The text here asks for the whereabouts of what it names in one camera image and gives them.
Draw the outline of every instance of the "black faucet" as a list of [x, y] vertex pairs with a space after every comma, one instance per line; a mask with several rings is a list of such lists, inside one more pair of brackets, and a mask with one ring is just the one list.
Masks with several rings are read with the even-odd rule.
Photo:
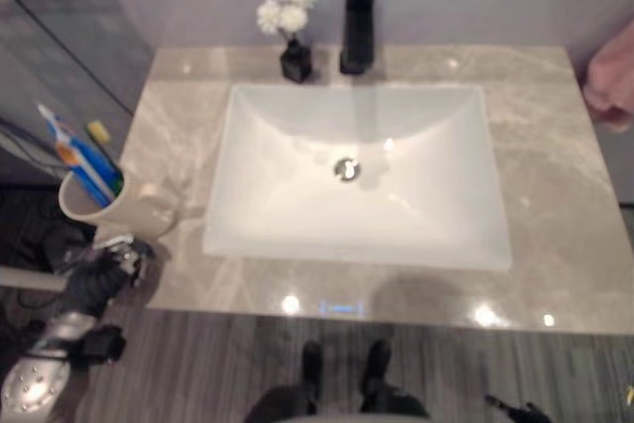
[[346, 0], [346, 26], [341, 50], [342, 74], [365, 73], [374, 62], [374, 0]]

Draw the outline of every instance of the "small black vase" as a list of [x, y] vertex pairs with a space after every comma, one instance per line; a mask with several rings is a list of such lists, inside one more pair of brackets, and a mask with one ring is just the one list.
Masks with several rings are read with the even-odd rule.
[[286, 50], [279, 57], [281, 74], [295, 83], [302, 83], [313, 70], [310, 49], [297, 39], [288, 42]]

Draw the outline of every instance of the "person's leg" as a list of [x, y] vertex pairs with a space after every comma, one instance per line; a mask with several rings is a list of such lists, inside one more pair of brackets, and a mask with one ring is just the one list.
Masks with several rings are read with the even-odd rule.
[[306, 343], [302, 352], [301, 382], [269, 390], [251, 409], [245, 423], [275, 423], [316, 414], [322, 367], [321, 347], [314, 342]]
[[361, 412], [429, 418], [429, 413], [417, 398], [385, 382], [390, 358], [389, 344], [386, 341], [374, 342], [368, 354], [361, 384], [364, 397]]

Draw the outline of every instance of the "sink drain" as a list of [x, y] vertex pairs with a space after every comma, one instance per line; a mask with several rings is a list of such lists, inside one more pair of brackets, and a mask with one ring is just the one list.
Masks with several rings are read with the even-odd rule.
[[361, 166], [359, 161], [351, 158], [343, 158], [337, 160], [333, 167], [335, 176], [342, 182], [350, 182], [359, 177]]

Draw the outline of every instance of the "toothbrush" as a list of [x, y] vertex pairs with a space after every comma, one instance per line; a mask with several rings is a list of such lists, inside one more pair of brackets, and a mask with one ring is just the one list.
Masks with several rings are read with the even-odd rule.
[[103, 156], [110, 162], [112, 168], [117, 170], [121, 176], [121, 168], [117, 166], [117, 163], [112, 159], [112, 157], [106, 151], [106, 145], [110, 143], [112, 140], [110, 133], [106, 129], [106, 127], [101, 123], [101, 121], [91, 121], [84, 127], [86, 134], [92, 141], [92, 143], [96, 146], [96, 148], [103, 154]]
[[38, 104], [38, 109], [55, 137], [55, 150], [60, 158], [75, 172], [99, 205], [109, 205], [118, 193], [117, 184], [121, 179], [118, 170], [101, 154], [77, 139], [70, 128], [49, 108]]

